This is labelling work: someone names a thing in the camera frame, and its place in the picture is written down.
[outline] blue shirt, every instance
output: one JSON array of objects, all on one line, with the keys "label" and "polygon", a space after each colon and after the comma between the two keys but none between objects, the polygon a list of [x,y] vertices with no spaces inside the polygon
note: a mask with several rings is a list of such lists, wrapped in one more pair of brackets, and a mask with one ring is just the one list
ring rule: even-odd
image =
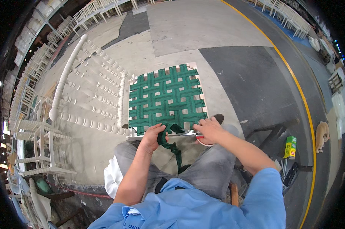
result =
[{"label": "blue shirt", "polygon": [[210,197],[179,178],[170,179],[161,193],[147,194],[133,206],[112,204],[89,229],[285,228],[282,181],[272,168],[252,179],[241,207]]}]

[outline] green webbing strap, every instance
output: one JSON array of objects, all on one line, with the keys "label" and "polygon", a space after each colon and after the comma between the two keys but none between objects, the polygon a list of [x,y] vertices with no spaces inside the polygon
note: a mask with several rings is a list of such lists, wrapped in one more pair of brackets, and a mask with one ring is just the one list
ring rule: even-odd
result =
[{"label": "green webbing strap", "polygon": [[168,144],[167,141],[166,141],[166,132],[171,129],[172,131],[174,131],[175,133],[179,134],[179,133],[184,133],[184,131],[182,130],[182,128],[180,126],[178,126],[177,124],[175,123],[170,123],[170,122],[167,122],[167,123],[163,123],[161,124],[162,125],[165,125],[166,128],[164,131],[160,132],[158,135],[157,135],[157,143],[159,145],[162,145],[164,148],[166,149],[170,149],[171,152],[173,154],[175,154],[175,157],[176,157],[176,162],[178,163],[178,171],[179,169],[181,168],[181,151],[180,149],[178,149],[178,147],[176,147],[176,143],[173,143],[173,144]]},{"label": "green webbing strap", "polygon": [[197,112],[197,108],[206,106],[204,100],[194,98],[203,94],[202,88],[198,87],[199,79],[192,78],[198,71],[188,70],[186,64],[179,68],[178,72],[175,66],[170,67],[168,74],[165,69],[160,69],[157,77],[154,72],[140,75],[137,83],[130,85],[129,127],[136,127],[137,135],[144,134],[145,126],[161,122],[179,126],[188,122],[191,129],[200,119],[207,118],[206,112]]}]

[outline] scissors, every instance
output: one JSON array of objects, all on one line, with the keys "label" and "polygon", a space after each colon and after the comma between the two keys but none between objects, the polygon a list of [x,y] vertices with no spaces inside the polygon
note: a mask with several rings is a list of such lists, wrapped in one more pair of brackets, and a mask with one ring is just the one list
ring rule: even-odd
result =
[{"label": "scissors", "polygon": [[213,146],[213,144],[212,144],[212,145],[206,145],[206,144],[202,143],[199,139],[204,138],[204,136],[203,136],[203,135],[198,135],[197,133],[194,132],[194,130],[191,130],[191,131],[190,131],[190,130],[187,130],[187,129],[182,129],[182,130],[184,131],[184,133],[179,133],[179,134],[176,134],[176,135],[174,135],[174,136],[195,135],[197,141],[198,141],[200,144],[202,144],[202,145],[204,145],[204,146],[208,146],[208,147]]}]

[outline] red hose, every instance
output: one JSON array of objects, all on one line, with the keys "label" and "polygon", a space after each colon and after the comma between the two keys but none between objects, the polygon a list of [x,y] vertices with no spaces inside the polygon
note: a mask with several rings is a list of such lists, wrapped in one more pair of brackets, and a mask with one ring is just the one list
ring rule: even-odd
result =
[{"label": "red hose", "polygon": [[74,192],[74,193],[77,193],[77,194],[85,195],[85,196],[93,196],[93,197],[98,197],[98,198],[112,199],[109,195],[93,194],[93,193],[88,193],[88,192],[80,192],[80,191],[64,188],[64,187],[61,187],[61,186],[56,186],[55,184],[49,183],[48,181],[47,181],[47,183],[52,185],[52,186],[54,186],[54,187],[61,188],[61,189],[64,189],[64,190],[67,190],[67,191],[70,191],[70,192]]}]

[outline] shirt pocket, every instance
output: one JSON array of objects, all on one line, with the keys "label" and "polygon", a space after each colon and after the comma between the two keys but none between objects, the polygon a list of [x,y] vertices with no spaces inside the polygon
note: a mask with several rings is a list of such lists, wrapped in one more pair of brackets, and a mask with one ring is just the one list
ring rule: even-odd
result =
[{"label": "shirt pocket", "polygon": [[160,226],[156,227],[156,229],[178,229],[178,226],[176,225],[176,219],[167,221]]}]

